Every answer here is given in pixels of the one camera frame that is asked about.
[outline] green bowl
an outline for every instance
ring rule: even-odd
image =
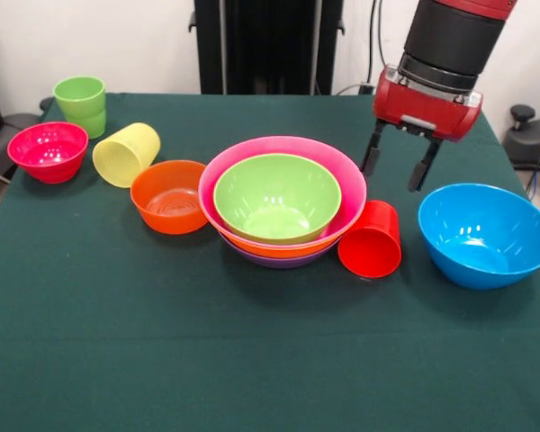
[[[274,245],[316,239],[341,201],[338,181],[324,166],[281,153],[241,160],[214,187],[216,211],[229,230]]]

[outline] yellow cup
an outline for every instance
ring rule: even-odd
[[[138,174],[152,165],[160,151],[160,137],[146,123],[133,123],[94,147],[92,160],[109,184],[128,188]]]

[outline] white wall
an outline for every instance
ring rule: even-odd
[[[417,3],[384,1],[386,61],[400,59]],[[345,0],[335,92],[365,80],[370,8],[371,0]],[[111,92],[199,93],[196,35],[187,31],[193,9],[194,0],[0,0],[2,111],[37,113],[53,85],[76,74],[101,77]],[[377,51],[374,62],[376,82]],[[540,116],[540,0],[518,1],[477,90],[499,138],[512,104],[532,104]]]
[[[193,0],[0,0],[0,108],[39,113],[61,78],[109,92],[200,93]]]

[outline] red cup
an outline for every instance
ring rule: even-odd
[[[338,243],[338,256],[345,268],[362,277],[393,273],[402,258],[396,209],[384,201],[367,202],[360,218]]]

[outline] purple bowl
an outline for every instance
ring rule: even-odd
[[[241,254],[245,259],[247,259],[251,263],[258,264],[259,266],[263,266],[263,267],[269,267],[269,268],[295,268],[295,267],[306,266],[307,264],[318,259],[322,255],[324,255],[326,252],[331,250],[339,241],[339,238],[338,238],[331,245],[328,245],[326,248],[322,249],[321,251],[315,252],[307,256],[299,256],[296,258],[268,258],[266,256],[254,255],[254,254],[251,254],[250,252],[247,252],[246,250],[240,249],[238,246],[236,246],[234,243],[228,240],[223,234],[220,234],[220,236],[226,242],[226,244],[228,244],[231,248],[236,250],[239,254]]]

